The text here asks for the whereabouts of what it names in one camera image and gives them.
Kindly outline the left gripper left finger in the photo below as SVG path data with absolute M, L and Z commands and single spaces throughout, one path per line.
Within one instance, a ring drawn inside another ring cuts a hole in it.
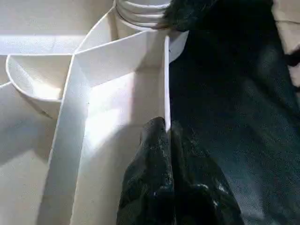
M 122 182 L 118 225 L 173 225 L 174 180 L 165 120 L 156 117 L 142 128 L 140 143 Z

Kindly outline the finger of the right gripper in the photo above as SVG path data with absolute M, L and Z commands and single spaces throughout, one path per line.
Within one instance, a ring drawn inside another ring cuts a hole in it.
M 163 21 L 168 28 L 185 32 L 194 28 L 211 10 L 211 0 L 172 0 Z

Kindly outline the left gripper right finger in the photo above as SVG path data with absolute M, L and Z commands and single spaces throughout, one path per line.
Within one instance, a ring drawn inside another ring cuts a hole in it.
M 171 154 L 177 224 L 244 224 L 225 175 L 193 130 L 172 124 Z

